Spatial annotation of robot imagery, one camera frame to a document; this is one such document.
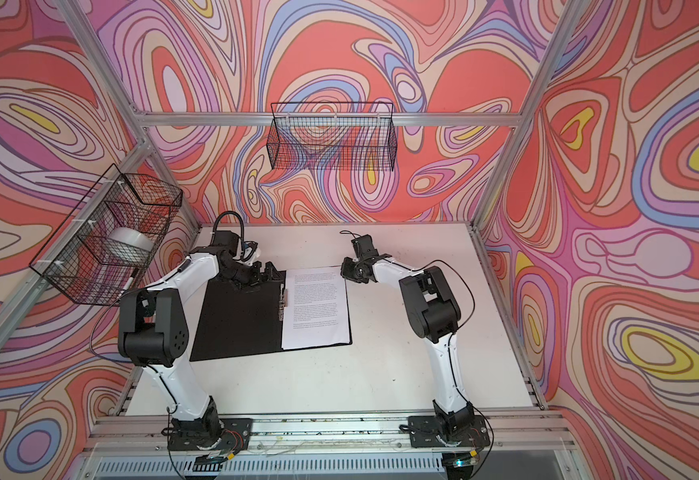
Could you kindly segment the printed paper sheet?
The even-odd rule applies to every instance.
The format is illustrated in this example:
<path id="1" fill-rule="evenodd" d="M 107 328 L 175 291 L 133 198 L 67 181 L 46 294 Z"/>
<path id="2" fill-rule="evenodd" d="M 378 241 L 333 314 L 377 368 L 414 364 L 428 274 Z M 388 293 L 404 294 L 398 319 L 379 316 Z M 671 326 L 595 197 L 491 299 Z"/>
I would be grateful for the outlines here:
<path id="1" fill-rule="evenodd" d="M 284 293 L 282 350 L 353 343 L 346 282 L 338 266 L 288 270 Z"/>

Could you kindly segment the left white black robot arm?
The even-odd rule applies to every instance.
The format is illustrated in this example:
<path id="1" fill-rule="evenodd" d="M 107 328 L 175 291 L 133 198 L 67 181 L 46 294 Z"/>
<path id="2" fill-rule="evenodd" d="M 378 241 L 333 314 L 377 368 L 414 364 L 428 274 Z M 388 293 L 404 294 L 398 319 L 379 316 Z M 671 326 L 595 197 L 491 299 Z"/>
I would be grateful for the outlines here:
<path id="1" fill-rule="evenodd" d="M 258 261 L 256 250 L 256 244 L 245 244 L 241 233 L 215 231 L 209 245 L 192 250 L 167 276 L 119 300 L 119 354 L 141 368 L 166 398 L 167 433 L 198 440 L 206 449 L 221 438 L 223 427 L 212 396 L 196 380 L 186 355 L 184 304 L 210 280 L 242 291 L 283 282 L 284 273 Z"/>

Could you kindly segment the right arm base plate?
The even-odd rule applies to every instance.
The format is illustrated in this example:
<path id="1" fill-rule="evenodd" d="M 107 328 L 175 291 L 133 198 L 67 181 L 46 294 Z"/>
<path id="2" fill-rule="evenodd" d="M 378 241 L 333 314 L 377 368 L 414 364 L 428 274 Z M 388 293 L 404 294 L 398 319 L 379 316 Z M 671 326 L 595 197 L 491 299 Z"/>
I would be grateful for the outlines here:
<path id="1" fill-rule="evenodd" d="M 409 416 L 399 425 L 413 448 L 471 448 L 481 451 L 491 446 L 491 430 L 483 416 L 475 416 L 461 426 L 446 426 L 437 416 Z"/>

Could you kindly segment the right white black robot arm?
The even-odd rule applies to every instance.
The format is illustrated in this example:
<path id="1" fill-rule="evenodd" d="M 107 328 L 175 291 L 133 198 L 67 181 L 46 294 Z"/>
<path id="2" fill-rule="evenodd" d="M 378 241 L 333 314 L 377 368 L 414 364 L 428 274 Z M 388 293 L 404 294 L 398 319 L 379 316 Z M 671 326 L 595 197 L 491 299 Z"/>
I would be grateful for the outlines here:
<path id="1" fill-rule="evenodd" d="M 463 388 L 457 361 L 461 306 L 441 268 L 433 262 L 419 268 L 381 254 L 369 235 L 345 230 L 353 257 L 343 259 L 341 276 L 353 283 L 397 286 L 413 333 L 425 342 L 435 380 L 435 431 L 449 439 L 475 422 L 475 406 Z"/>

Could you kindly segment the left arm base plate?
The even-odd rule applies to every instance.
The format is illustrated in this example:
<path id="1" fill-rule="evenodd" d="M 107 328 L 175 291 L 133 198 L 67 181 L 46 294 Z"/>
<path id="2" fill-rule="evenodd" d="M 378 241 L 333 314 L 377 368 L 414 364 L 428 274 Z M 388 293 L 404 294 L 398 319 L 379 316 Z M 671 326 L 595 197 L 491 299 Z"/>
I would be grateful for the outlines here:
<path id="1" fill-rule="evenodd" d="M 247 450 L 252 431 L 251 418 L 222 418 L 217 425 L 202 420 L 180 422 L 171 419 L 161 430 L 171 452 L 211 451 L 234 452 Z"/>

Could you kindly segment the blue file folder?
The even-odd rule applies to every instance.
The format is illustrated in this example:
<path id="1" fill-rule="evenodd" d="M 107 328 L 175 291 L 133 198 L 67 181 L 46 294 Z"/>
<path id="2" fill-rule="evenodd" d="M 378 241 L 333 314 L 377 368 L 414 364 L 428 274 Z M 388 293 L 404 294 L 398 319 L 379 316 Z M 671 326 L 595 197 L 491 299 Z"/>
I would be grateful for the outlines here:
<path id="1" fill-rule="evenodd" d="M 190 360 L 201 362 L 285 352 L 278 319 L 281 284 L 243 292 L 230 284 L 207 284 Z"/>

